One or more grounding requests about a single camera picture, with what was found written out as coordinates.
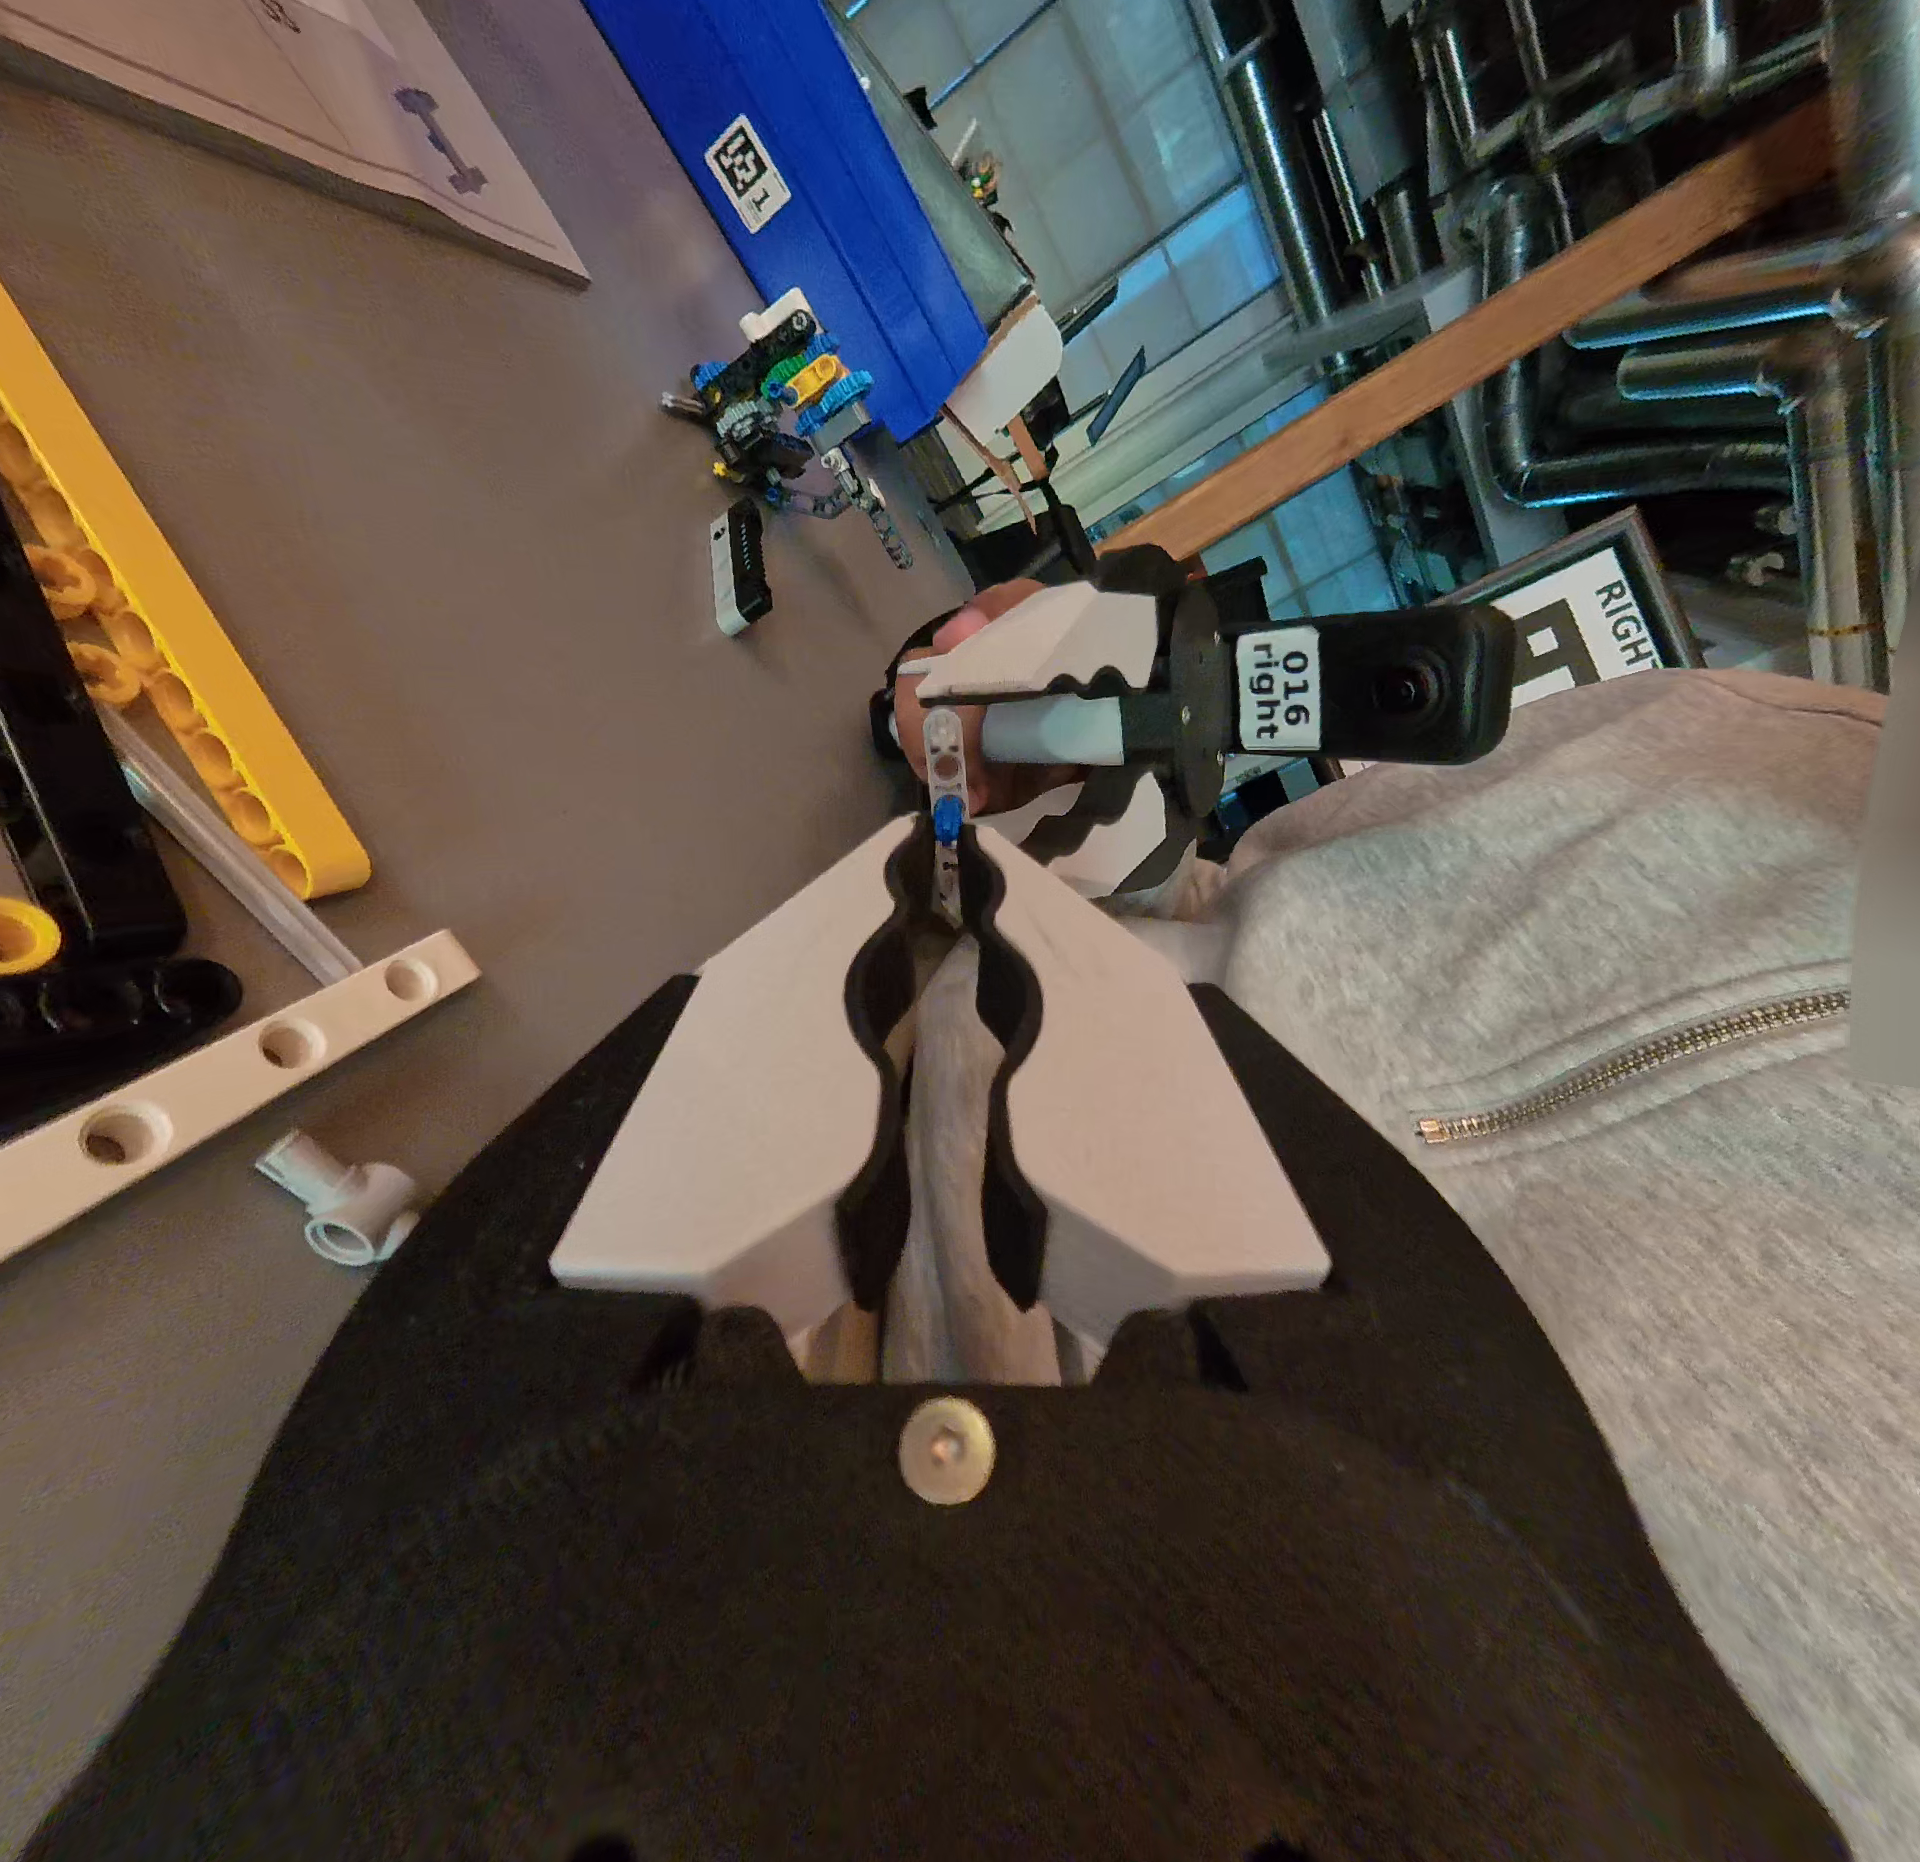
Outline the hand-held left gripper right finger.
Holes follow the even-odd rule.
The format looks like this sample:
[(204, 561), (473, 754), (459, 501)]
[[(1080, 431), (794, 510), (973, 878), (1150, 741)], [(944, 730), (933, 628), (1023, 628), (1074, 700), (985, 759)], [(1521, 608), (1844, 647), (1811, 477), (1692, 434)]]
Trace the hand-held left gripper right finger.
[(982, 1231), (1007, 1297), (1107, 1346), (1144, 1312), (1318, 1290), (1331, 1253), (1165, 949), (969, 827), (989, 1088)]

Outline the long yellow lego beam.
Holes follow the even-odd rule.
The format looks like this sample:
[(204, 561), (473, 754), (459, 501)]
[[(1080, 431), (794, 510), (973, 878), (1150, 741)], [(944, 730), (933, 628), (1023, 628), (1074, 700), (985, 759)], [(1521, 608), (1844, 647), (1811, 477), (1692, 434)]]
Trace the long yellow lego beam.
[(88, 693), (145, 700), (300, 898), (365, 888), (368, 849), (10, 294), (2, 409), (5, 501)]

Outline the white framed sign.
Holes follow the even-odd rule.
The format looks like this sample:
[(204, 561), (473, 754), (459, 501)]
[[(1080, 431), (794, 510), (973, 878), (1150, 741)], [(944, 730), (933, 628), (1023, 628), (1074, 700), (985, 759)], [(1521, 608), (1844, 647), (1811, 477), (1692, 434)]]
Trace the white framed sign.
[(1623, 506), (1441, 601), (1493, 603), (1519, 628), (1514, 709), (1600, 681), (1705, 667), (1639, 506)]

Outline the person's grey zip hoodie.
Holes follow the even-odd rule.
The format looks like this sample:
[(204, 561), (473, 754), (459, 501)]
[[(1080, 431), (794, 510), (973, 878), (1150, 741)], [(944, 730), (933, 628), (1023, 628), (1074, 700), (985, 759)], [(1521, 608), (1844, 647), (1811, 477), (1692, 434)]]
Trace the person's grey zip hoodie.
[(1857, 1857), (1919, 1847), (1916, 1088), (1844, 1055), (1887, 709), (1773, 673), (1557, 693), (1142, 906), (1493, 1253)]

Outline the white lego connector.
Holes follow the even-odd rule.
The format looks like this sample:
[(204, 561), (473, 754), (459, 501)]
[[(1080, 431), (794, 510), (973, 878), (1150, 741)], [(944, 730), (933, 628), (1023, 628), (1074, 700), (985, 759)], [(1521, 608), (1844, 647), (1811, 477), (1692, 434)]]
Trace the white lego connector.
[(291, 1130), (254, 1161), (302, 1206), (302, 1238), (347, 1270), (383, 1264), (420, 1223), (420, 1183), (392, 1161), (344, 1161), (306, 1130)]

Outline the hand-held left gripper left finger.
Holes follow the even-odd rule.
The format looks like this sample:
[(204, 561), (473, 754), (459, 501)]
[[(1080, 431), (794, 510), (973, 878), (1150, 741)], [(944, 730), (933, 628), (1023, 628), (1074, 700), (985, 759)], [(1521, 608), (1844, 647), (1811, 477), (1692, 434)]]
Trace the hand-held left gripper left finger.
[(876, 1142), (883, 1072), (848, 977), (897, 908), (895, 818), (703, 962), (551, 1253), (557, 1285), (765, 1309), (789, 1339), (853, 1302), (835, 1202)]

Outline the small grey lego beam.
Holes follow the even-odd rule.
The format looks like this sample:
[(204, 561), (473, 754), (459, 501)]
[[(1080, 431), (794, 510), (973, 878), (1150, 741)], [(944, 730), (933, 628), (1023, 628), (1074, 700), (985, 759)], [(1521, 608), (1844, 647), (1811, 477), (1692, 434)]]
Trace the small grey lego beam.
[[(926, 711), (923, 747), (926, 747), (926, 764), (929, 764), (929, 825), (931, 825), (931, 803), (940, 793), (961, 793), (969, 806), (969, 822), (965, 822), (969, 829), (970, 793), (969, 793), (965, 723), (955, 708), (939, 705)], [(933, 840), (933, 906), (955, 934), (965, 927), (965, 887), (962, 887), (962, 855), (961, 855), (965, 829), (958, 845), (950, 846), (940, 846)]]

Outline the white chair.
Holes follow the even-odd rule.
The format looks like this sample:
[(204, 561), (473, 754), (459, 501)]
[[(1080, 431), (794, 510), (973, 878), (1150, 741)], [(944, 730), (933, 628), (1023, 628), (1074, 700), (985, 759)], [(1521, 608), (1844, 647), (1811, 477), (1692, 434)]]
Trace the white chair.
[(1057, 316), (1027, 289), (1000, 318), (987, 346), (944, 402), (965, 439), (996, 459), (998, 434), (1013, 434), (1024, 407), (1058, 377), (1066, 340)]

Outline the wooden ceiling beam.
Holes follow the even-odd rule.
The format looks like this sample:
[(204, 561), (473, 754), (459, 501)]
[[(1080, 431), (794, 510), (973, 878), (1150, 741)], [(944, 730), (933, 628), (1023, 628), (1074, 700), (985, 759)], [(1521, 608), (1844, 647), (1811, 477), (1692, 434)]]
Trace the wooden ceiling beam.
[(1811, 190), (1834, 165), (1833, 108), (1813, 98), (1120, 527), (1100, 550), (1163, 547), (1192, 561), (1580, 318)]

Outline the lego instruction booklet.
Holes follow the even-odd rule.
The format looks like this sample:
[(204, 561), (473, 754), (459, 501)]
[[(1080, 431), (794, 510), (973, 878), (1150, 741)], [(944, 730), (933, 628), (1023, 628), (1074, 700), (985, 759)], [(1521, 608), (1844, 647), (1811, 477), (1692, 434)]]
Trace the lego instruction booklet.
[(2, 0), (2, 48), (15, 80), (593, 280), (416, 0)]

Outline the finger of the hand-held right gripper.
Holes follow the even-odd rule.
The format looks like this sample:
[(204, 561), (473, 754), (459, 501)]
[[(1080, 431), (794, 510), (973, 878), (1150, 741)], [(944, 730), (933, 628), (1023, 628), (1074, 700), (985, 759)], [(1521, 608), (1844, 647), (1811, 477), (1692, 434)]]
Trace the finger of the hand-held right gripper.
[(1045, 583), (919, 674), (921, 705), (1139, 693), (1159, 652), (1159, 597), (1091, 579)]
[(1147, 906), (1187, 865), (1194, 825), (1144, 768), (1093, 768), (1047, 793), (1024, 852), (1083, 898)]

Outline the translucent lego rod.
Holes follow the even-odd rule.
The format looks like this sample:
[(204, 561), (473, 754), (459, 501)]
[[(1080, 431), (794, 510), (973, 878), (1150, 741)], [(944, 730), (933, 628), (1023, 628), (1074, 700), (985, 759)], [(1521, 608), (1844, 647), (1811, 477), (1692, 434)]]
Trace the translucent lego rod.
[(336, 984), (365, 967), (350, 943), (276, 876), (225, 813), (190, 791), (182, 774), (123, 711), (103, 705), (99, 716), (145, 814), (185, 846), (296, 962), (323, 984)]

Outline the long white lego beam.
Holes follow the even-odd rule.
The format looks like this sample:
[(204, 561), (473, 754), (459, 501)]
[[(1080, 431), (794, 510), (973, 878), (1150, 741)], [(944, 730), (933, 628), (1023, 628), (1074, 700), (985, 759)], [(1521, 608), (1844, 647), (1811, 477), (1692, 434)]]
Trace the long white lego beam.
[(2, 1257), (38, 1248), (481, 977), (438, 931), (2, 1146)]

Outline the white and black lego piece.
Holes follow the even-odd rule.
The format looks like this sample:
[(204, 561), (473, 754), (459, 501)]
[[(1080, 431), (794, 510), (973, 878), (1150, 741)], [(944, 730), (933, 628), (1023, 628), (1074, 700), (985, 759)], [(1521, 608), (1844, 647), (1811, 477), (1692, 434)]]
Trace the white and black lego piece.
[(751, 495), (708, 526), (714, 624), (728, 638), (744, 635), (773, 608), (761, 538), (761, 506)]

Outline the colourful lego gear assembly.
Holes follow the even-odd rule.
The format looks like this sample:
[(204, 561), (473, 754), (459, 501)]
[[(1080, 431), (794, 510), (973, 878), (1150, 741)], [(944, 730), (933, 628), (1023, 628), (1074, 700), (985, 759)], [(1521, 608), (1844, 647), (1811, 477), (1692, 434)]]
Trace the colourful lego gear assembly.
[(874, 375), (853, 367), (803, 289), (743, 318), (732, 357), (697, 361), (662, 394), (662, 409), (697, 425), (713, 441), (713, 472), (771, 510), (818, 520), (862, 516), (892, 565), (913, 554), (880, 485), (862, 474), (851, 441), (872, 427)]

